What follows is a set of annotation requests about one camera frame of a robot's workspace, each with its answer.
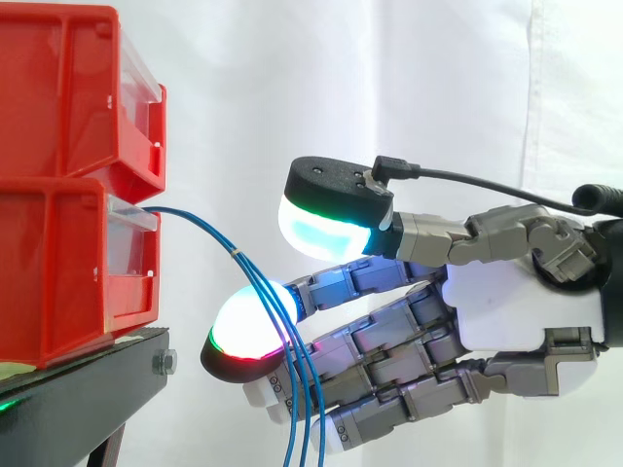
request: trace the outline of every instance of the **black cable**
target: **black cable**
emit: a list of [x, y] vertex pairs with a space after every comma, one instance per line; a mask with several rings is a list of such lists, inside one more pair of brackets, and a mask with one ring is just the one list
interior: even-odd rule
[[505, 195], [509, 195], [511, 197], [524, 199], [526, 201], [534, 202], [536, 204], [541, 204], [545, 207], [550, 207], [552, 209], [557, 209], [559, 211], [567, 212], [569, 214], [576, 214], [578, 216], [594, 216], [599, 214], [598, 211], [592, 209], [584, 209], [581, 207], [571, 206], [570, 204], [565, 204], [563, 202], [557, 202], [553, 199], [540, 197], [538, 195], [533, 195], [532, 193], [525, 192], [523, 190], [518, 190], [516, 188], [508, 187], [506, 185], [501, 185], [496, 182], [492, 182], [491, 180], [485, 180], [483, 178], [472, 177], [470, 175], [463, 175], [461, 173], [448, 172], [445, 170], [433, 170], [429, 168], [421, 168], [419, 165], [414, 163], [410, 164], [412, 170], [413, 178], [436, 178], [439, 180], [450, 180], [452, 182], [464, 183], [466, 185], [473, 185], [474, 187], [484, 188], [486, 190], [492, 190], [494, 192], [504, 193]]

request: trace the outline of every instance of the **white backdrop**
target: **white backdrop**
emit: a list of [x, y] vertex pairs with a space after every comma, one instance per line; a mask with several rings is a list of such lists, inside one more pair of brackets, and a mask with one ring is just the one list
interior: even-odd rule
[[[274, 279], [327, 267], [278, 231], [289, 162], [302, 155], [370, 163], [385, 154], [565, 200], [580, 182], [623, 185], [623, 36], [612, 20], [621, 12], [604, 1], [111, 3], [168, 89], [168, 186], [157, 203], [201, 215]], [[509, 202], [443, 182], [392, 189], [398, 209], [449, 218]], [[158, 324], [171, 328], [178, 371], [128, 422], [119, 465], [280, 465], [287, 427], [199, 363], [243, 276], [207, 235], [165, 217], [162, 284]], [[302, 333], [311, 339], [384, 299], [321, 312]], [[557, 403], [494, 396], [327, 465], [620, 465], [623, 355], [601, 360], [585, 388]]]

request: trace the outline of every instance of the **blue wire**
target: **blue wire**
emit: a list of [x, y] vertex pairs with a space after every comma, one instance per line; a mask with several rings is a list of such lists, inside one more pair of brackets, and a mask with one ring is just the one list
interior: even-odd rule
[[[324, 446], [325, 446], [325, 438], [326, 438], [326, 433], [325, 433], [326, 429], [324, 426], [324, 423], [325, 423], [324, 394], [322, 393], [322, 385], [320, 384], [320, 377], [318, 376], [318, 372], [316, 371], [315, 364], [313, 363], [310, 357], [310, 354], [308, 353], [308, 350], [305, 347], [305, 343], [303, 342], [303, 339], [301, 338], [301, 335], [299, 334], [299, 330], [292, 324], [292, 321], [290, 320], [290, 315], [287, 312], [285, 312], [283, 303], [279, 299], [275, 289], [273, 288], [269, 280], [266, 278], [266, 276], [264, 276], [264, 274], [259, 269], [257, 269], [257, 267], [250, 260], [248, 260], [248, 262], [250, 263], [250, 266], [253, 268], [253, 270], [258, 275], [260, 275], [260, 277], [262, 278], [266, 286], [271, 290], [273, 297], [275, 297], [275, 299], [277, 300], [277, 303], [281, 307], [282, 311], [284, 312], [286, 319], [289, 321], [289, 324], [292, 325], [292, 331], [296, 335], [297, 342], [301, 346], [301, 349], [303, 350], [303, 354], [305, 355], [305, 359], [307, 360], [308, 366], [310, 368], [311, 377], [313, 378], [315, 394], [318, 399], [318, 411], [320, 414], [320, 448], [318, 450], [318, 467], [322, 467], [324, 465], [324, 451], [325, 451]], [[303, 373], [301, 380], [303, 381], [304, 386], [307, 386], [307, 372], [305, 371], [305, 363], [300, 359], [298, 355], [297, 355], [297, 358], [299, 359], [299, 362], [301, 362], [301, 371]], [[309, 404], [306, 404], [306, 421], [307, 421], [307, 415], [308, 415], [308, 406]], [[307, 436], [309, 436], [309, 430], [307, 429], [307, 424], [306, 424], [306, 434]], [[307, 453], [307, 443], [304, 443], [304, 450], [305, 450], [305, 453]]]
[[[268, 279], [264, 276], [264, 274], [262, 274], [256, 267], [255, 265], [251, 262], [251, 260], [249, 260], [246, 255], [244, 254], [240, 254], [240, 256], [242, 256], [242, 260], [244, 262], [246, 262], [246, 264], [255, 272], [256, 276], [259, 276], [262, 281], [264, 282], [264, 286], [268, 287], [271, 291], [271, 293], [273, 294], [271, 295], [267, 295], [269, 301], [271, 302], [271, 305], [273, 306], [274, 309], [277, 309], [278, 307], [281, 310], [282, 315], [284, 315], [286, 317], [286, 319], [289, 321], [289, 325], [292, 326], [292, 330], [295, 330], [295, 326], [292, 323], [292, 320], [290, 319], [290, 315], [289, 313], [285, 310], [285, 308], [283, 307], [283, 302], [279, 299], [278, 294], [276, 293], [275, 289], [273, 288], [273, 286], [271, 285], [271, 283], [268, 281]], [[303, 352], [305, 353], [305, 358], [308, 360], [310, 359], [310, 355], [307, 352], [307, 349], [305, 348], [305, 344], [303, 343], [303, 340], [301, 339], [301, 336], [297, 334], [296, 337], [296, 341], [297, 344], [300, 345], [301, 349], [303, 349]], [[310, 425], [312, 423], [312, 407], [311, 407], [311, 402], [312, 402], [312, 397], [310, 396], [310, 383], [308, 382], [308, 378], [307, 378], [307, 372], [305, 371], [305, 362], [303, 360], [303, 358], [301, 357], [301, 353], [299, 352], [297, 345], [294, 345], [294, 352], [296, 353], [296, 358], [297, 361], [300, 362], [301, 364], [301, 383], [303, 384], [303, 391], [305, 393], [305, 433], [303, 435], [303, 449], [301, 451], [301, 462], [300, 462], [300, 467], [305, 467], [305, 462], [307, 459], [307, 455], [308, 455], [308, 446], [310, 443]]]
[[[148, 207], [145, 208], [146, 211], [148, 212], [165, 212], [165, 213], [169, 213], [169, 214], [174, 214], [177, 215], [179, 217], [182, 217], [190, 222], [192, 222], [193, 224], [195, 224], [196, 226], [200, 227], [201, 229], [203, 229], [204, 231], [208, 232], [212, 237], [214, 237], [226, 250], [228, 250], [230, 253], [232, 253], [234, 250], [236, 250], [236, 247], [234, 246], [234, 244], [227, 239], [225, 236], [223, 236], [221, 233], [219, 233], [216, 229], [214, 229], [212, 226], [210, 226], [208, 223], [206, 223], [206, 221], [204, 221], [203, 219], [199, 218], [198, 216], [195, 216], [194, 214], [188, 212], [188, 211], [183, 211], [180, 209], [174, 209], [174, 208], [169, 208], [169, 207], [161, 207], [161, 206], [154, 206], [154, 207]], [[304, 385], [304, 390], [305, 390], [305, 396], [306, 396], [306, 427], [305, 427], [305, 440], [304, 440], [304, 446], [303, 446], [303, 452], [301, 455], [301, 467], [303, 467], [305, 465], [305, 458], [306, 458], [306, 454], [307, 454], [307, 446], [308, 446], [308, 442], [309, 442], [309, 436], [310, 436], [310, 418], [311, 418], [311, 397], [310, 397], [310, 391], [309, 391], [309, 384], [307, 382], [307, 374], [305, 372], [305, 365], [303, 362], [303, 359], [301, 358], [301, 354], [299, 352], [299, 349], [297, 348], [297, 343], [298, 345], [301, 347], [301, 349], [303, 350], [303, 353], [305, 355], [305, 359], [308, 362], [308, 366], [310, 367], [310, 371], [311, 371], [311, 375], [313, 377], [314, 380], [314, 385], [315, 385], [315, 392], [316, 395], [318, 397], [318, 405], [319, 405], [319, 411], [320, 411], [320, 449], [319, 449], [319, 459], [318, 459], [318, 466], [322, 466], [324, 463], [324, 445], [325, 445], [325, 427], [324, 427], [324, 397], [322, 394], [322, 390], [321, 390], [321, 385], [320, 385], [320, 381], [319, 381], [319, 377], [317, 375], [317, 371], [315, 370], [315, 366], [310, 358], [310, 355], [307, 351], [307, 349], [305, 348], [305, 345], [303, 343], [303, 340], [301, 339], [300, 334], [298, 333], [298, 330], [296, 329], [296, 327], [294, 327], [294, 324], [292, 323], [292, 320], [290, 319], [290, 316], [288, 315], [287, 311], [285, 310], [285, 307], [283, 306], [283, 303], [281, 302], [280, 298], [278, 297], [278, 295], [276, 294], [275, 289], [273, 288], [273, 286], [270, 284], [270, 282], [268, 281], [268, 279], [266, 278], [266, 276], [264, 276], [263, 273], [261, 273], [259, 271], [259, 269], [243, 254], [237, 254], [234, 255], [234, 259], [236, 260], [236, 262], [238, 263], [238, 265], [240, 266], [240, 268], [242, 269], [242, 271], [244, 272], [244, 274], [246, 275], [246, 277], [249, 279], [249, 281], [251, 282], [251, 285], [253, 286], [254, 290], [256, 291], [256, 293], [258, 294], [258, 297], [260, 298], [262, 305], [264, 306], [264, 308], [266, 309], [267, 313], [269, 314], [269, 317], [271, 318], [273, 325], [275, 326], [275, 329], [279, 335], [279, 337], [281, 338], [281, 342], [283, 344], [283, 348], [286, 354], [286, 360], [288, 362], [288, 370], [290, 373], [290, 382], [292, 384], [292, 417], [291, 417], [291, 425], [290, 425], [290, 442], [288, 443], [288, 450], [286, 452], [286, 456], [284, 459], [284, 466], [288, 466], [291, 456], [292, 456], [292, 450], [294, 448], [294, 439], [296, 437], [296, 414], [298, 413], [298, 390], [295, 390], [295, 388], [297, 387], [296, 384], [296, 378], [294, 375], [294, 366], [293, 366], [293, 362], [292, 362], [292, 356], [290, 354], [289, 351], [289, 346], [287, 344], [287, 342], [285, 341], [285, 337], [283, 335], [283, 333], [280, 331], [279, 326], [275, 320], [275, 317], [272, 314], [272, 311], [270, 310], [265, 296], [266, 298], [269, 299], [269, 301], [271, 302], [271, 305], [273, 306], [273, 308], [275, 309], [277, 315], [279, 316], [279, 318], [281, 319], [281, 322], [283, 323], [288, 336], [290, 337], [290, 340], [293, 342], [293, 348], [296, 354], [297, 359], [301, 362], [301, 366], [302, 366], [302, 371], [305, 374], [304, 377], [301, 377], [301, 381], [303, 382]], [[264, 281], [264, 286], [268, 287], [268, 289], [271, 291], [271, 293], [273, 294], [273, 296], [271, 297], [269, 294], [266, 293], [266, 290], [262, 287], [263, 284], [261, 284], [257, 277], [260, 277], [263, 281]]]

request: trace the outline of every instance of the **metal bolt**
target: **metal bolt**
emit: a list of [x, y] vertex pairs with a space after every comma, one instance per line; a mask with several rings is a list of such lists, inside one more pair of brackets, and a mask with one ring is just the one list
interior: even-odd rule
[[170, 348], [161, 350], [153, 361], [153, 370], [156, 375], [173, 375], [177, 369], [177, 352]]

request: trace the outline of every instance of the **stacked red bins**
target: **stacked red bins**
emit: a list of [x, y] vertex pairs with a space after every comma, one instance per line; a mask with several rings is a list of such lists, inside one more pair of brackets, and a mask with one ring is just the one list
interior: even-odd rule
[[0, 362], [158, 317], [165, 89], [108, 7], [0, 3]]

